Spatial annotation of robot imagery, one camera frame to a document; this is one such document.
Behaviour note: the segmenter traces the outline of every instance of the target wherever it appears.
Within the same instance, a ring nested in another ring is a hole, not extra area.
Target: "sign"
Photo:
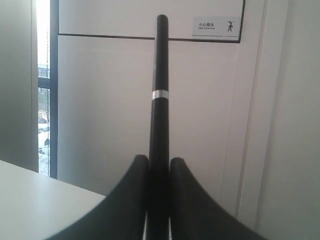
[[[237,42],[240,39],[241,17],[195,16],[192,37],[202,40]]]

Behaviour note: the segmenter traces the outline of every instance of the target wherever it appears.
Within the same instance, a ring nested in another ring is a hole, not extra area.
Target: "white table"
[[[0,161],[0,240],[44,240],[104,196]]]

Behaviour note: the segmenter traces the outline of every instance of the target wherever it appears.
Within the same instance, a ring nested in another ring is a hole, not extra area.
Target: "glass pane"
[[[50,177],[50,90],[38,87],[39,173]]]

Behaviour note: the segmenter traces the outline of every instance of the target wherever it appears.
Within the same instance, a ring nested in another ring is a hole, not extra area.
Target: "pedestrian icon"
[[[232,24],[234,21],[229,21],[229,26],[228,26],[228,32],[232,32],[232,29],[234,28],[234,25]]]

